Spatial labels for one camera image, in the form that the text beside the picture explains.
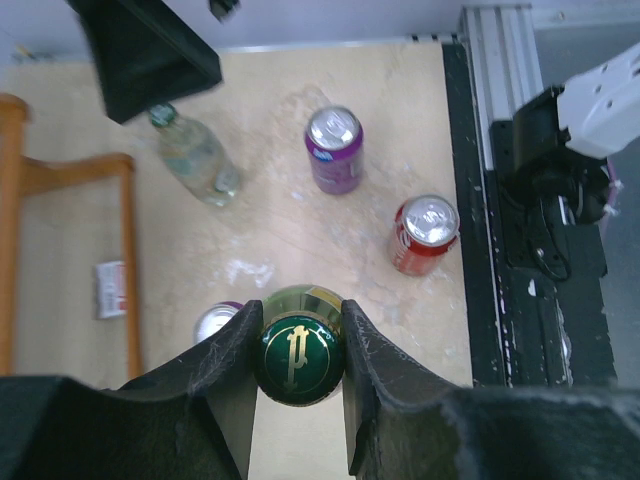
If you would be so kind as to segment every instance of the can lid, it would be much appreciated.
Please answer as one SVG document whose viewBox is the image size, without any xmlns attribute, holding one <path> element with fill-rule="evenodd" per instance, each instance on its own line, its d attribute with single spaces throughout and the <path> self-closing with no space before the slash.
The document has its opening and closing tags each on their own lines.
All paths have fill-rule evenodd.
<svg viewBox="0 0 640 480">
<path fill-rule="evenodd" d="M 458 233 L 458 212 L 444 198 L 422 195 L 404 208 L 404 224 L 409 234 L 422 245 L 439 247 Z"/>
<path fill-rule="evenodd" d="M 242 305 L 236 302 L 222 302 L 207 310 L 196 323 L 195 343 L 200 343 L 224 327 L 241 308 Z"/>
<path fill-rule="evenodd" d="M 273 400 L 311 405 L 336 388 L 344 372 L 344 346 L 325 322 L 312 312 L 289 312 L 262 332 L 255 376 Z"/>
<path fill-rule="evenodd" d="M 325 150 L 341 150 L 360 133 L 360 122 L 345 107 L 331 106 L 313 114 L 307 127 L 311 141 Z"/>
<path fill-rule="evenodd" d="M 170 103 L 154 105 L 149 109 L 148 113 L 151 125 L 160 128 L 171 125 L 171 122 L 178 116 L 178 111 Z"/>
</svg>

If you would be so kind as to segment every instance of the beige countertop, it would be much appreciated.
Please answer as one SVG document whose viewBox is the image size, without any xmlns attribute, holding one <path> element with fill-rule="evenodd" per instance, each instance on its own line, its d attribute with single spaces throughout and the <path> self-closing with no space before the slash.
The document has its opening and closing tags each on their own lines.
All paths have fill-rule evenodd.
<svg viewBox="0 0 640 480">
<path fill-rule="evenodd" d="M 355 299 L 416 360 L 469 385 L 459 245 L 417 279 L 398 273 L 384 250 L 408 197 L 437 193 L 455 203 L 440 45 L 221 58 L 224 85 L 175 105 L 215 131 L 242 171 L 238 196 L 222 209 L 198 202 L 171 176 L 145 118 L 119 126 L 103 115 L 90 65 L 7 71 L 8 91 L 33 109 L 29 156 L 63 161 L 123 151 L 135 158 L 145 367 L 189 348 L 198 316 L 215 302 L 314 283 Z M 365 179 L 339 197 L 313 183 L 302 141 L 311 113 L 330 103 L 348 106 L 365 131 Z M 95 320 L 93 299 L 93 265 L 120 255 L 118 215 L 110 182 L 27 200 L 19 373 L 65 373 L 98 387 L 126 381 L 124 322 Z M 348 478 L 346 468 L 340 395 L 304 409 L 259 395 L 251 478 Z"/>
</svg>

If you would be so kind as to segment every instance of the purple soda can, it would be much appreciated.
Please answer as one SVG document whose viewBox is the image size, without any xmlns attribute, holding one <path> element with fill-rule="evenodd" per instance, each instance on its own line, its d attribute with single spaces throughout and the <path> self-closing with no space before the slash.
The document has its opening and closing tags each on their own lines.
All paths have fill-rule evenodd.
<svg viewBox="0 0 640 480">
<path fill-rule="evenodd" d="M 339 195 L 362 180 L 363 131 L 356 116 L 339 106 L 313 114 L 304 135 L 313 179 L 325 193 Z"/>
</svg>

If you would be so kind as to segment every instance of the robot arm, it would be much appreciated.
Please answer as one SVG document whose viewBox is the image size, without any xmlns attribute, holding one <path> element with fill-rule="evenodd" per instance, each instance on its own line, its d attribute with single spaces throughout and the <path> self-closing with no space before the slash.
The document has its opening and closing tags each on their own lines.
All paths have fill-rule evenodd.
<svg viewBox="0 0 640 480">
<path fill-rule="evenodd" d="M 513 157 L 500 173 L 511 199 L 531 208 L 564 197 L 576 223 L 611 210 L 607 156 L 640 136 L 640 44 L 550 87 L 513 117 Z"/>
<path fill-rule="evenodd" d="M 640 136 L 640 43 L 567 80 L 558 121 L 569 129 L 568 148 L 598 159 Z"/>
</svg>

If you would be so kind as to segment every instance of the black object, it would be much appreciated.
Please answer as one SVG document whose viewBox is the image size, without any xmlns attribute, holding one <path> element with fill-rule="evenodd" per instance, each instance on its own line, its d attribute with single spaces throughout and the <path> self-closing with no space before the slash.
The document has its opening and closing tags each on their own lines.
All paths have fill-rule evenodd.
<svg viewBox="0 0 640 480">
<path fill-rule="evenodd" d="M 67 3 L 80 17 L 112 120 L 126 122 L 222 82 L 218 55 L 162 0 Z"/>
<path fill-rule="evenodd" d="M 533 101 L 535 115 L 529 120 L 536 115 L 548 119 L 547 103 L 535 110 L 539 100 Z M 604 251 L 596 225 L 562 221 L 557 194 L 567 191 L 546 182 L 548 172 L 570 172 L 572 164 L 535 154 L 548 145 L 556 145 L 551 150 L 558 155 L 568 150 L 544 140 L 553 137 L 549 125 L 555 128 L 557 120 L 517 126 L 501 121 L 490 131 L 495 170 L 485 172 L 485 178 L 507 382 L 609 385 L 616 375 L 600 290 Z M 575 180 L 564 178 L 566 183 L 560 184 L 565 186 Z"/>
<path fill-rule="evenodd" d="M 262 303 L 118 391 L 0 379 L 0 479 L 245 479 Z"/>
<path fill-rule="evenodd" d="M 500 330 L 496 328 L 494 277 L 483 171 L 465 47 L 442 45 L 451 150 L 460 215 L 460 245 L 467 300 L 473 385 L 506 385 Z"/>
<path fill-rule="evenodd" d="M 461 389 L 342 304 L 349 473 L 361 480 L 637 478 L 640 395 Z"/>
<path fill-rule="evenodd" d="M 209 9 L 218 21 L 226 20 L 229 14 L 238 6 L 238 0 L 209 0 Z"/>
<path fill-rule="evenodd" d="M 558 124 L 557 99 L 562 91 L 562 87 L 550 87 L 516 112 L 513 149 L 507 148 L 513 162 L 499 173 L 515 202 L 531 207 L 540 199 L 560 195 L 568 200 L 576 223 L 590 224 L 604 215 L 610 183 L 603 169 L 607 161 L 566 146 L 570 132 L 560 130 Z M 496 122 L 492 128 L 504 125 Z"/>
<path fill-rule="evenodd" d="M 342 318 L 345 468 L 358 479 L 637 478 L 637 393 L 458 388 L 381 335 L 355 301 L 342 303 Z M 257 392 L 248 348 L 261 324 L 251 301 L 118 391 L 1 378 L 0 480 L 247 478 Z"/>
</svg>

